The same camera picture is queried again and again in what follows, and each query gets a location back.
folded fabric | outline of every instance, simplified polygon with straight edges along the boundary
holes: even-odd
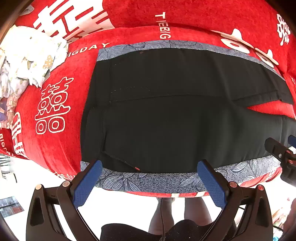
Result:
[[[62,37],[49,37],[34,28],[15,25],[0,48],[10,64],[9,79],[21,77],[37,87],[42,86],[49,71],[65,61],[68,52],[67,41]]]
[[[27,15],[31,12],[34,11],[34,7],[32,5],[29,5],[21,14],[20,16],[23,16],[23,15]]]
[[[11,27],[0,45],[0,127],[12,128],[17,100],[28,84],[42,87],[50,71],[62,64],[67,41],[34,28]]]

red blanket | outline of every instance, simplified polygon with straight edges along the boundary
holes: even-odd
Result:
[[[16,25],[60,34],[71,44],[65,63],[42,89],[29,86],[19,99],[14,149],[67,179],[80,171],[81,116],[100,48],[166,39],[236,49],[274,68],[296,100],[296,39],[264,0],[35,0],[32,5],[35,10]],[[296,105],[274,101],[249,108],[295,118]]]

